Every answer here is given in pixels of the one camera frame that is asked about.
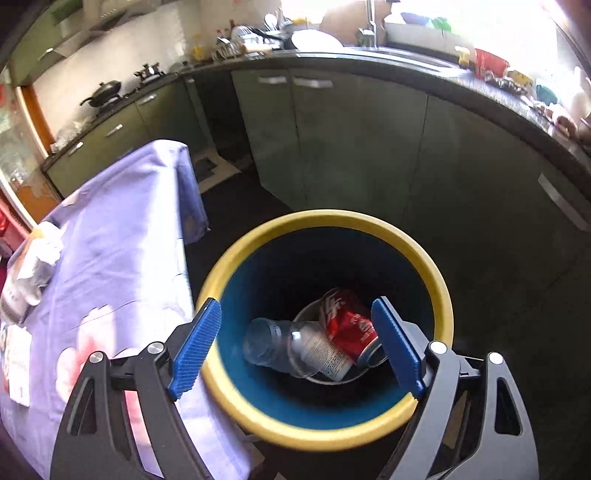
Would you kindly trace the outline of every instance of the red soda can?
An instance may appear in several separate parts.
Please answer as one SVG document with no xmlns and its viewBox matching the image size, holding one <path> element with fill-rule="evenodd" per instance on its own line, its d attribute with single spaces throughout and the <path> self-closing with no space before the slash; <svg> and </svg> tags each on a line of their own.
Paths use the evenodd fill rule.
<svg viewBox="0 0 591 480">
<path fill-rule="evenodd" d="M 369 309 L 351 290 L 333 288 L 321 299 L 320 325 L 358 368 L 377 367 L 387 358 L 369 317 Z"/>
</svg>

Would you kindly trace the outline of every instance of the purple tablecloth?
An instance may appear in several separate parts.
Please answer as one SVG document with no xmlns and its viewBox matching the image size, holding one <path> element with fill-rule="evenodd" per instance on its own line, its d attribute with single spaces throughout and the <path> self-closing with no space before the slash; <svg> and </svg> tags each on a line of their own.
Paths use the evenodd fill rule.
<svg viewBox="0 0 591 480">
<path fill-rule="evenodd" d="M 167 140 L 116 162 L 47 220 L 65 230 L 64 250 L 41 303 L 24 323 L 33 337 L 30 406 L 0 388 L 2 422 L 45 479 L 63 409 L 88 355 L 133 355 L 191 320 L 183 242 L 199 240 L 207 229 L 188 149 Z M 137 395 L 127 393 L 127 400 L 142 462 L 159 473 Z M 250 458 L 240 434 L 200 379 L 177 408 L 214 478 L 248 477 Z"/>
</svg>

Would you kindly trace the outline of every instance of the faucet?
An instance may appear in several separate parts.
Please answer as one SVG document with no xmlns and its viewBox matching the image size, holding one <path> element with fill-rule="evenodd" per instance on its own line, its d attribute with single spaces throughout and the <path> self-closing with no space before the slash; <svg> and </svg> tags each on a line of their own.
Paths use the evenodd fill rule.
<svg viewBox="0 0 591 480">
<path fill-rule="evenodd" d="M 368 13 L 368 30 L 371 30 L 373 35 L 371 47 L 378 46 L 378 26 L 375 23 L 375 0 L 366 0 L 366 7 Z"/>
</svg>

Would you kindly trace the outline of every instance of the floor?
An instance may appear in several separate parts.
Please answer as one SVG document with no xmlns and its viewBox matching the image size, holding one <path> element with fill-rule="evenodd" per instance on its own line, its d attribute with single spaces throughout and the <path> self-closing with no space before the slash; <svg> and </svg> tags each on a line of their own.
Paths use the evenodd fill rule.
<svg viewBox="0 0 591 480">
<path fill-rule="evenodd" d="M 204 238 L 186 246 L 187 268 L 193 298 L 217 259 L 252 228 L 291 210 L 261 187 L 256 171 L 247 169 L 206 190 L 203 203 L 210 229 Z M 256 442 L 265 460 L 253 471 L 253 480 L 316 479 L 374 480 L 398 443 L 395 432 L 370 445 L 334 453 L 304 453 L 267 442 Z"/>
</svg>

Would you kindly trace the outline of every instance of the countertop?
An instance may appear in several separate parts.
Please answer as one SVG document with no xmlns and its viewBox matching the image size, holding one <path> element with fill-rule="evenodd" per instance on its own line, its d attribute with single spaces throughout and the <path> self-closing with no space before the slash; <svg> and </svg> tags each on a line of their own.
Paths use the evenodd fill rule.
<svg viewBox="0 0 591 480">
<path fill-rule="evenodd" d="M 486 84 L 469 70 L 425 69 L 383 54 L 387 48 L 366 51 L 348 48 L 336 53 L 305 53 L 297 50 L 273 54 L 251 54 L 205 66 L 185 69 L 155 80 L 140 92 L 133 93 L 113 109 L 96 118 L 66 148 L 49 157 L 43 171 L 55 163 L 84 135 L 111 115 L 171 82 L 212 71 L 242 69 L 306 68 L 358 74 L 388 80 L 422 90 L 455 103 L 497 124 L 539 151 L 557 167 L 591 201 L 591 158 L 575 141 L 558 132 L 542 114 L 531 109 L 520 98 Z"/>
</svg>

